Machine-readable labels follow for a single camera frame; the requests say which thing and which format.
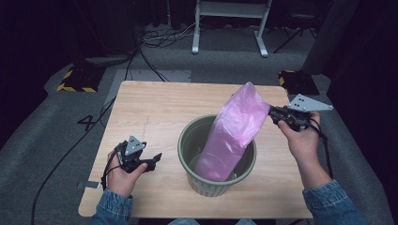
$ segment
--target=black cable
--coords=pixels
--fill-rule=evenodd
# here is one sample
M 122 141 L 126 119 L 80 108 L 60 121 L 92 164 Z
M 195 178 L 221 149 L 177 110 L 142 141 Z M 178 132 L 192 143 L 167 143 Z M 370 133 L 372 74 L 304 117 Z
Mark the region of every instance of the black cable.
M 109 166 L 111 165 L 112 159 L 114 159 L 114 156 L 116 155 L 117 151 L 114 149 L 114 151 L 112 152 L 111 156 L 108 158 L 108 162 L 106 163 L 105 169 L 103 170 L 103 175 L 101 177 L 101 181 L 100 183 L 102 184 L 102 188 L 103 190 L 106 189 L 106 176 L 108 175 L 108 173 L 113 170 L 116 167 L 113 167 L 110 171 L 108 171 Z
M 193 35 L 193 30 L 194 30 L 194 25 L 195 22 L 185 29 L 175 31 L 174 33 L 168 34 L 171 29 L 164 29 L 165 32 L 160 35 L 158 31 L 164 31 L 164 30 L 155 30 L 155 31 L 148 31 L 144 34 L 142 37 L 142 41 L 144 43 L 144 46 L 148 48 L 166 48 L 170 45 L 175 44 L 177 41 L 184 39 L 188 36 Z M 148 43 L 148 41 L 154 41 L 157 40 L 159 43 L 153 44 L 153 43 Z M 163 43 L 166 43 L 166 41 L 171 41 L 171 43 L 163 45 Z
M 44 186 L 46 185 L 47 181 L 50 179 L 50 177 L 53 175 L 55 170 L 58 168 L 58 166 L 61 164 L 61 162 L 69 155 L 69 153 L 87 136 L 87 134 L 96 126 L 96 124 L 100 121 L 101 117 L 109 110 L 109 108 L 113 105 L 115 100 L 112 101 L 111 104 L 105 109 L 105 111 L 99 116 L 99 119 L 96 120 L 94 125 L 68 150 L 68 152 L 61 157 L 61 159 L 56 163 L 56 165 L 53 167 L 53 169 L 50 171 L 50 173 L 47 175 L 47 177 L 44 179 L 43 183 L 41 184 L 40 188 L 38 189 L 38 193 L 36 194 L 35 199 L 33 200 L 33 206 L 32 206 L 32 215 L 31 215 L 31 224 L 35 224 L 35 210 L 36 210 L 36 204 L 38 202 L 38 196 L 40 195 L 40 192 L 43 190 Z
M 157 75 L 158 75 L 158 77 L 159 78 L 161 78 L 161 80 L 163 81 L 163 82 L 170 82 L 167 78 L 166 78 L 166 76 L 164 76 L 163 74 L 161 74 L 160 72 L 158 72 L 157 70 L 156 70 L 156 68 L 151 64 L 151 63 L 149 63 L 149 61 L 148 61 L 148 59 L 146 58 L 146 56 L 144 55 L 144 53 L 143 53 L 143 51 L 140 49 L 140 53 L 141 53 L 141 55 L 143 56 L 143 58 L 144 58 L 144 60 L 145 60 L 145 62 L 146 62 L 146 64 L 152 69 L 152 71 L 154 71 Z
M 126 55 L 124 58 L 121 59 L 111 59 L 111 60 L 106 60 L 104 62 L 92 62 L 89 60 L 86 60 L 87 63 L 92 65 L 95 68 L 109 68 L 109 67 L 114 67 L 123 63 L 126 63 L 133 57 L 132 54 Z
M 307 123 L 306 125 L 308 125 L 310 128 L 312 128 L 313 130 L 315 130 L 318 133 L 319 138 L 321 139 L 321 142 L 324 145 L 325 161 L 326 161 L 326 165 L 328 167 L 328 174 L 329 174 L 330 178 L 333 179 L 333 169 L 331 168 L 330 154 L 329 154 L 329 148 L 328 148 L 328 137 L 326 137 L 326 135 L 322 132 L 321 127 L 315 120 L 311 119 L 311 121 L 315 122 L 318 127 L 312 125 L 311 123 Z
M 296 219 L 295 221 L 291 222 L 289 225 L 296 225 L 300 223 L 302 220 L 303 220 L 302 218 Z
M 126 68 L 126 75 L 125 75 L 125 80 L 127 79 L 128 76 L 128 72 L 129 72 L 129 67 L 131 65 L 132 62 L 132 58 L 130 59 L 128 66 Z M 68 150 L 68 152 L 61 157 L 61 159 L 56 163 L 56 165 L 53 167 L 53 169 L 50 171 L 50 173 L 47 175 L 47 177 L 44 179 L 43 183 L 41 184 L 40 188 L 38 189 L 38 192 L 35 196 L 35 199 L 33 200 L 33 205 L 32 205 L 32 214 L 31 214 L 31 225 L 35 224 L 35 211 L 36 211 L 36 204 L 38 202 L 38 196 L 40 195 L 40 192 L 43 190 L 44 186 L 46 185 L 47 181 L 50 179 L 50 177 L 53 175 L 53 173 L 55 172 L 55 170 L 58 168 L 58 166 L 62 163 L 62 161 L 67 157 L 67 155 L 69 155 L 69 153 L 85 138 L 85 136 L 87 136 L 87 134 L 96 126 L 96 124 L 98 122 L 101 122 L 101 119 L 103 117 L 104 114 L 106 114 L 106 112 L 111 108 L 111 106 L 115 103 L 116 97 L 114 97 L 112 100 L 110 100 L 108 103 L 109 105 L 105 108 L 105 110 L 103 110 L 103 107 L 101 108 L 100 114 L 99 114 L 99 118 L 96 120 L 96 122 L 93 124 L 93 126 L 91 126 L 88 131 Z
M 131 67 L 129 68 L 129 74 L 130 74 L 130 81 L 132 81 Z
M 76 0 L 73 0 L 73 2 L 74 2 L 74 5 L 76 6 L 76 8 L 79 10 L 79 13 L 82 15 L 82 17 L 83 17 L 85 23 L 87 24 L 87 27 L 90 29 L 90 31 L 91 31 L 91 33 L 93 34 L 94 38 L 99 42 L 99 44 L 100 44 L 104 49 L 106 49 L 106 50 L 108 50 L 109 52 L 112 52 L 112 53 L 122 53 L 122 54 L 130 54 L 131 52 L 134 51 L 134 49 L 132 49 L 132 50 L 129 51 L 129 52 L 119 52 L 119 51 L 116 51 L 116 50 L 113 50 L 113 49 L 108 48 L 108 47 L 100 40 L 100 38 L 96 35 L 96 33 L 94 32 L 93 28 L 92 28 L 91 25 L 90 25 L 90 22 L 88 21 L 88 19 L 87 19 L 87 18 L 85 17 L 85 15 L 83 14 L 82 9 L 81 9 L 80 6 L 77 4 Z
M 117 169 L 117 168 L 119 168 L 119 167 L 121 167 L 121 166 L 115 166 L 115 167 L 113 167 L 111 170 L 109 170 L 109 171 L 106 173 L 106 175 L 108 175 L 109 172 L 111 172 L 112 170 Z
M 126 67 L 126 74 L 125 74 L 124 81 L 127 79 L 127 76 L 128 76 L 129 71 L 130 71 L 130 69 L 131 69 L 132 58 L 130 59 L 129 63 L 127 64 L 127 67 Z M 106 106 L 107 104 L 109 104 L 111 101 L 115 101 L 115 99 L 116 99 L 116 97 L 112 98 L 110 101 L 108 101 L 107 103 L 105 103 L 105 105 L 103 105 L 102 108 L 100 109 L 100 113 L 99 113 L 99 114 L 102 114 L 102 111 L 103 111 L 103 109 L 105 108 L 105 106 Z M 102 118 L 101 118 L 99 121 L 100 121 L 100 123 L 102 124 L 102 126 L 105 128 L 106 126 L 103 125 L 103 123 L 102 123 Z

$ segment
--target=pink bag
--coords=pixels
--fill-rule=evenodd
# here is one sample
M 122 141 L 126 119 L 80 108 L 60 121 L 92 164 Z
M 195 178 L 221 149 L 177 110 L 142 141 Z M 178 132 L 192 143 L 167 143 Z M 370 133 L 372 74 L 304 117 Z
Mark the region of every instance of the pink bag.
M 251 82 L 240 87 L 214 120 L 194 172 L 206 180 L 226 181 L 264 125 L 269 107 Z

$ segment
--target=jeans jacket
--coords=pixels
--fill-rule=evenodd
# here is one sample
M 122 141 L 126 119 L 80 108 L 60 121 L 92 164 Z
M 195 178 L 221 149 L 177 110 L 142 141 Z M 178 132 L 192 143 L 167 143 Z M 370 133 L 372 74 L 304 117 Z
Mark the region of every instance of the jeans jacket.
M 352 203 L 335 180 L 313 189 L 302 191 L 314 224 L 368 224 L 362 212 Z M 124 198 L 105 189 L 97 205 L 97 213 L 89 224 L 129 224 L 133 199 Z M 177 219 L 171 224 L 197 224 L 194 219 Z

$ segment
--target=green bucket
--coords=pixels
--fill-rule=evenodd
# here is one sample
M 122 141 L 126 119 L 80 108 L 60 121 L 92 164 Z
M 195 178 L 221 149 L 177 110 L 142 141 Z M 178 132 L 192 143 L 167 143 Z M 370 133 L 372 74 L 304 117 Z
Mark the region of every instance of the green bucket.
M 255 142 L 252 141 L 235 169 L 225 182 L 206 180 L 193 172 L 196 162 L 205 148 L 208 133 L 216 115 L 205 115 L 194 119 L 182 130 L 178 139 L 178 157 L 188 174 L 191 187 L 199 194 L 207 197 L 223 195 L 232 185 L 242 181 L 252 171 L 256 158 Z

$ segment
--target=white table leg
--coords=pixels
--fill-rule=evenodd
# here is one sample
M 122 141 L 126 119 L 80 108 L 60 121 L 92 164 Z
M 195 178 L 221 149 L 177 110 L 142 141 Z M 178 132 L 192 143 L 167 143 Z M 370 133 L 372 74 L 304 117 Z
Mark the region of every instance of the white table leg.
M 264 27 L 266 26 L 269 9 L 271 8 L 271 3 L 272 3 L 272 0 L 267 0 L 266 9 L 264 10 L 264 15 L 263 15 L 263 18 L 261 19 L 261 23 L 260 23 L 260 30 L 254 31 L 254 35 L 255 35 L 255 39 L 257 40 L 258 48 L 260 49 L 261 56 L 263 56 L 263 57 L 268 57 L 266 45 L 264 45 L 263 32 L 264 32 Z
M 200 0 L 196 1 L 196 10 L 195 10 L 195 33 L 193 34 L 193 44 L 192 44 L 192 53 L 199 53 L 199 36 L 200 36 Z

